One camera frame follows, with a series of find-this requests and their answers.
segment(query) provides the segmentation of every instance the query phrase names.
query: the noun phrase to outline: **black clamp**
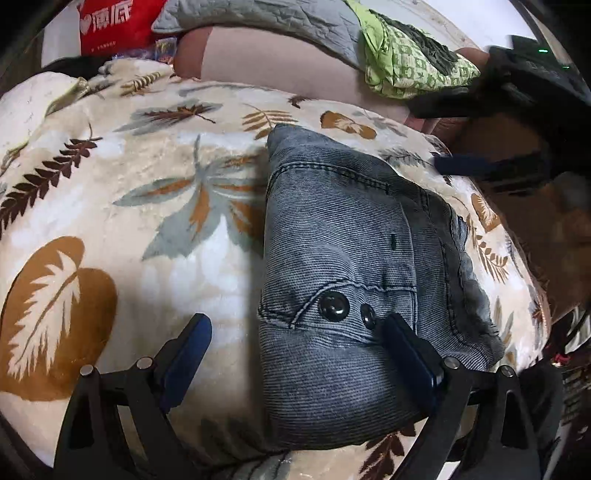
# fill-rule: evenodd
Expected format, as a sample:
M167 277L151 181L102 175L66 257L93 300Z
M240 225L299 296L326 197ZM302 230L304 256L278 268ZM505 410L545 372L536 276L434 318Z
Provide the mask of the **black clamp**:
M140 358L130 369L109 374L91 365L82 367L61 426L54 478L138 478L119 418L120 405L129 407L158 480L199 478L166 414L182 402L211 338L211 321L196 314L153 359Z
M384 320L383 336L414 401L428 416L392 480L435 480L471 404L478 404L478 415L450 480L542 478L534 429L511 367L480 372L454 357L442 359L398 314Z
M469 404L479 405L478 416L452 480L541 479L533 427L512 368L480 372L465 368L456 358L442 359L398 314L385 318L383 326L384 345L428 416L393 480L435 480ZM182 402L211 338L211 321L197 314L154 359L143 357L130 369L109 374L91 365L82 367L61 427L54 478L139 478L118 406L129 406L153 477L202 478L166 414Z

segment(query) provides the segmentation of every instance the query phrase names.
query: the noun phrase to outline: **beige fleece blanket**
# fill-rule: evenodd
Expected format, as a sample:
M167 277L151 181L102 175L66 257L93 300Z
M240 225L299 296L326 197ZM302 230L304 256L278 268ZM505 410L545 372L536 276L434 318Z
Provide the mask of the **beige fleece blanket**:
M502 362L523 369L539 354L545 297L475 185L432 168L432 152L445 148L437 138L344 103L117 60L84 98L47 116L0 177L0 410L42 460L53 463L82 365L129 368L203 312L212 344L170 413L199 458L254 458L236 480L382 480L400 464L422 423L360 446L265 450L256 306L265 143L278 122L381 157L446 199L469 225L466 249L506 344Z

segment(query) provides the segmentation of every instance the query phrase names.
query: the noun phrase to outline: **red packaging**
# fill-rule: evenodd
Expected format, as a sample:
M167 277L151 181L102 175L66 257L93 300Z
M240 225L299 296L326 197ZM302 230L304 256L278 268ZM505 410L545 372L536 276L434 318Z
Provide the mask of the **red packaging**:
M83 55L113 55L154 42L152 23L166 0L86 0L80 12Z

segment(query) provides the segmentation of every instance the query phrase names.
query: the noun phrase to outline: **denim jacket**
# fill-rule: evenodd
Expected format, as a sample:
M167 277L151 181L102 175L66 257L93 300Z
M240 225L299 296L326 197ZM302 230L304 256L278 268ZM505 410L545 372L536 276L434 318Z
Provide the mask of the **denim jacket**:
M466 224L441 197L301 127L278 125L268 149L258 314L278 446L362 443L420 417L381 345L389 313L468 368L502 358Z

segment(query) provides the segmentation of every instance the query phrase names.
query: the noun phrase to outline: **screw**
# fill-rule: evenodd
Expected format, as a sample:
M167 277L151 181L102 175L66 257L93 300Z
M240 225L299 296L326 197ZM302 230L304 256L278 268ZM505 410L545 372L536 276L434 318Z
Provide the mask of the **screw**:
M140 370L146 370L152 366L152 359L149 356L143 356L135 364Z
M451 368L452 370L457 370L460 368L460 361L452 356L445 357L443 359L443 363L446 367Z
M500 370L501 370L501 373L503 375L505 375L506 377L511 378L515 375L515 371L511 367L509 367L508 365L501 365Z
M93 371L95 371L95 367L92 365L84 365L80 368L80 375L83 377L88 377Z

